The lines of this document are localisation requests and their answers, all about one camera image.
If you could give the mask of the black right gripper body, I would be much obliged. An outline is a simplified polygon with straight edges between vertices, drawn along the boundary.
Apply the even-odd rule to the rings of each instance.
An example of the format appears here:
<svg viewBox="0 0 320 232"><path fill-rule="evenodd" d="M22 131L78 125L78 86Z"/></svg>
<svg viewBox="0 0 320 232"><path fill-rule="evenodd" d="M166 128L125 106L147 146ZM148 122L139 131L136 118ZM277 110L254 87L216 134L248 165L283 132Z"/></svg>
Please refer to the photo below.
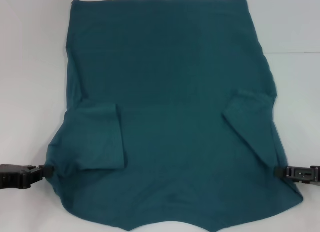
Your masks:
<svg viewBox="0 0 320 232"><path fill-rule="evenodd" d="M320 167L311 166L306 167L287 167L286 169L287 179L292 180L297 183L312 184L319 186L320 185Z"/></svg>

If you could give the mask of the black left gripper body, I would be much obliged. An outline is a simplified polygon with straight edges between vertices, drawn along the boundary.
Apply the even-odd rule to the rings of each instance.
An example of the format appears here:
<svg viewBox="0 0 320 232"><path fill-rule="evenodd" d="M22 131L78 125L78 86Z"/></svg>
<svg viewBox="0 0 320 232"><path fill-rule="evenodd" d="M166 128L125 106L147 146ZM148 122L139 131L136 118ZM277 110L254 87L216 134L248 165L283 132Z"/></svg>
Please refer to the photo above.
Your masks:
<svg viewBox="0 0 320 232"><path fill-rule="evenodd" d="M31 174L33 170L37 169L36 166L28 165L13 165L1 164L0 165L0 188L16 188L16 189L29 189L31 188Z"/></svg>

